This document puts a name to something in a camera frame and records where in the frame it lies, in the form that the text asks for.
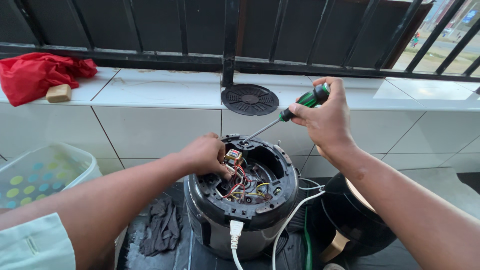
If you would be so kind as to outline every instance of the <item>screwdriver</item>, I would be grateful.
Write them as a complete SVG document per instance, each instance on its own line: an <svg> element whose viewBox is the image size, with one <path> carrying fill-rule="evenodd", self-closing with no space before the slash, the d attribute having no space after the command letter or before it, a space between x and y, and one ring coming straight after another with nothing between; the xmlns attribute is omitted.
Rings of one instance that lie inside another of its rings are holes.
<svg viewBox="0 0 480 270"><path fill-rule="evenodd" d="M328 85L328 83L324 83L322 85L315 86L315 88L312 91L303 94L296 103L313 108L318 104L322 105L325 101L327 101L329 94L330 94L330 85ZM288 122L294 116L295 114L293 114L288 108L286 108L280 113L280 115L278 116L278 119L271 122L261 130L255 132L253 135L246 138L245 140L243 140L243 142L240 142L240 143L244 144L248 142L250 139L252 139L253 137L267 130L269 127L273 126L274 124L280 121Z"/></svg>

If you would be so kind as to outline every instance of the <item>black metal railing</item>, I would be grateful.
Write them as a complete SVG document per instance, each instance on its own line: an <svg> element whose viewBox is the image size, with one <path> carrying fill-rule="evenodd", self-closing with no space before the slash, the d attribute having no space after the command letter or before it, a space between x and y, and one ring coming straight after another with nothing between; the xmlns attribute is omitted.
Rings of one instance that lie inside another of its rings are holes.
<svg viewBox="0 0 480 270"><path fill-rule="evenodd" d="M440 64L435 72L414 72L415 67L420 60L425 56L428 49L432 46L437 37L443 32L446 25L451 21L453 16L457 13L465 0L456 0L447 10L443 18L434 28L425 43L419 49L413 60L404 71L396 71L390 69L383 69L382 67L390 59L392 51L401 40L402 35L409 26L412 18L419 9L422 0L413 0L407 12L401 19L398 27L392 34L385 51L375 63L374 68L360 68L349 66L349 62L357 48L360 38L368 28L368 24L375 12L380 0L370 0L365 13L352 36L351 43L348 47L347 53L341 62L341 65L323 65L313 63L313 56L316 53L322 36L325 30L328 17L335 4L335 0L326 0L318 23L315 36L311 45L306 62L291 62L291 61L276 61L275 54L278 44L278 39L281 33L282 23L284 21L288 0L280 0L276 22L274 27L274 34L268 59L255 59L247 57L235 56L237 48L237 35L239 25L240 0L225 0L225 43L223 55L212 54L198 54L189 53L187 44L187 22L185 12L185 0L177 0L178 19L180 23L180 39L181 39L181 53L173 52L159 52L159 51L145 51L142 46L140 33L135 22L133 13L132 0L123 0L125 11L127 14L128 25L135 33L137 38L135 42L135 51L133 50L117 50L117 49L100 49L96 48L92 37L86 26L84 17L76 4L76 0L66 0L69 8L73 14L73 19L80 29L82 38L87 44L86 48L81 47L65 47L65 46L51 46L46 45L42 35L28 14L20 0L8 0L10 6L13 8L16 17L22 23L26 33L32 39L32 44L16 44L16 43L0 43L1 57L10 57L32 51L44 51L58 55L75 56L82 58L97 58L110 60L131 60L131 61L158 61L158 62L176 62L176 63L201 63L201 64L222 64L223 65L223 79L222 86L228 87L233 85L233 74L235 68L250 68L263 69L273 71L289 71L300 73L317 73L317 74L332 74L332 75L354 75L365 77L401 77L414 79L432 79L432 80L451 80L451 81L466 81L466 82L480 82L480 77L471 77L471 74L479 67L480 57L478 57L462 74L444 74L445 69L452 63L455 57L463 50L463 48L472 40L472 38L480 30L480 20L478 20L460 42L453 48L450 54Z"/></svg>

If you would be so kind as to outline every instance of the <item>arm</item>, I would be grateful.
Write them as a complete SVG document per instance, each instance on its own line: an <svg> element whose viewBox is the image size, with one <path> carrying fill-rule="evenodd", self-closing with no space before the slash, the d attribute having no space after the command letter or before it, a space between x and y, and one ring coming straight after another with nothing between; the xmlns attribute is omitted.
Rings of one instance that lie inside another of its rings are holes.
<svg viewBox="0 0 480 270"><path fill-rule="evenodd" d="M225 144L214 133L197 138L179 153L80 184L1 215L0 230L58 213L75 252L77 269L113 242L129 222L179 178L227 169L219 161Z"/></svg>
<svg viewBox="0 0 480 270"><path fill-rule="evenodd" d="M427 269L475 269L480 221L358 148L350 134L343 81L325 77L331 94L320 108L290 105L292 121L308 128L322 156L375 208L408 251Z"/></svg>

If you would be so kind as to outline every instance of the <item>power cord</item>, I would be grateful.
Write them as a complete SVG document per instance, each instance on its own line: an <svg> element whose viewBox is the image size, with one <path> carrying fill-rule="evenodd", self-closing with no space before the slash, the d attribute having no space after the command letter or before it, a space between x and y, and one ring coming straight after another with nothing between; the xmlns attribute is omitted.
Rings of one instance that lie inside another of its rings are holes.
<svg viewBox="0 0 480 270"><path fill-rule="evenodd" d="M238 270L243 270L240 265L239 258L237 256L237 247L239 243L239 237L241 235L241 230L243 229L243 222L241 221L230 221L230 235L232 239L230 241L230 248L232 249L232 256L235 265Z"/></svg>
<svg viewBox="0 0 480 270"><path fill-rule="evenodd" d="M295 213L298 211L298 209L300 209L300 207L308 200L310 199L313 199L313 198L317 198L318 196L322 195L323 193L325 193L324 190L322 190L322 187L324 187L323 185L319 185L318 183L310 180L310 179L305 179L305 178L300 178L302 180L307 180L307 181L310 181L310 182L313 182L315 184L317 184L316 187L313 187L313 188L308 188L308 189L316 189L318 188L318 191L319 193L313 195L313 196L310 196L310 197L307 197L305 199L303 199L298 205L297 207L295 207L295 209L293 210L293 212L288 216L287 220L285 220L285 222L283 223L282 227L280 228L280 230L278 231L276 237L275 237L275 242L273 244L273 254L272 254L272 270L276 270L276 265L275 265L275 253L276 253L276 246L278 244L278 240L280 239L280 235L281 233L283 232L283 230L285 229L285 227L288 225L288 223L290 222L290 220L293 218L293 216L295 216ZM232 256L233 256L233 261L235 262L235 265L237 266L237 269L238 270L243 270L243 268L241 267L240 265L240 261L239 261L239 258L237 256L237 247L238 247L238 242L239 242L239 238L240 238L240 235L241 235L241 230L243 229L243 222L241 221L230 221L230 236L232 237L231 241L230 241L230 248L232 249Z"/></svg>
<svg viewBox="0 0 480 270"><path fill-rule="evenodd" d="M278 240L280 239L280 235L282 234L283 230L285 229L285 227L288 225L288 223L290 222L290 220L293 218L293 216L295 216L295 213L298 211L298 209L302 206L302 204L304 204L306 201L310 200L310 199L313 199L313 198L317 198L318 196L322 195L323 193L325 193L324 190L322 190L322 185L319 185L318 183L310 180L310 179L305 179L305 178L300 178L302 180L307 180L307 181L310 181L310 182L313 182L315 184L317 184L316 187L314 188L309 188L309 189L315 189L315 188L318 188L318 191L319 193L313 195L313 196L310 196L310 197L307 197L305 199L303 199L298 205L297 207L295 207L295 209L293 210L293 212L290 214L290 216L288 216L287 220L283 223L282 227L280 228L280 230L278 231L276 237L275 237L275 242L273 244L273 254L272 254L272 270L276 270L276 265L275 265L275 253L276 253L276 245L278 243Z"/></svg>

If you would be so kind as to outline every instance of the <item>street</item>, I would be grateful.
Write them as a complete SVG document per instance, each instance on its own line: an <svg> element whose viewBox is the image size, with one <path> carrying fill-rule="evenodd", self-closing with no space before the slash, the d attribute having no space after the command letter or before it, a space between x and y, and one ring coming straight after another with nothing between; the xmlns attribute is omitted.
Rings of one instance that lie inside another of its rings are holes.
<svg viewBox="0 0 480 270"><path fill-rule="evenodd" d="M427 39L426 38L419 38L419 44L423 44ZM432 47L443 47L443 48L451 48L453 49L457 43L453 42L446 42L446 41L435 41L432 45ZM478 52L480 53L480 47L479 46L472 46L472 45L467 45L463 51L469 51L469 52Z"/></svg>

